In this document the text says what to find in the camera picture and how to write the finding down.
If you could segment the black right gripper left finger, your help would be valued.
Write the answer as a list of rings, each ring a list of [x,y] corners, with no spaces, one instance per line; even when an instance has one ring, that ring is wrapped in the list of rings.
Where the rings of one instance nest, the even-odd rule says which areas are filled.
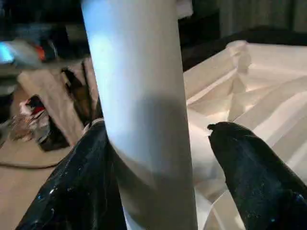
[[[125,217],[103,121],[94,124],[41,186],[18,230],[123,230]]]

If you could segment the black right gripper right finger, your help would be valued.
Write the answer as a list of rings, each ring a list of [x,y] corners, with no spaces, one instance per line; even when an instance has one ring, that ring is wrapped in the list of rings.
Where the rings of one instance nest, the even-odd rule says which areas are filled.
[[[212,151],[247,230],[305,230],[307,186],[251,130],[209,124]]]

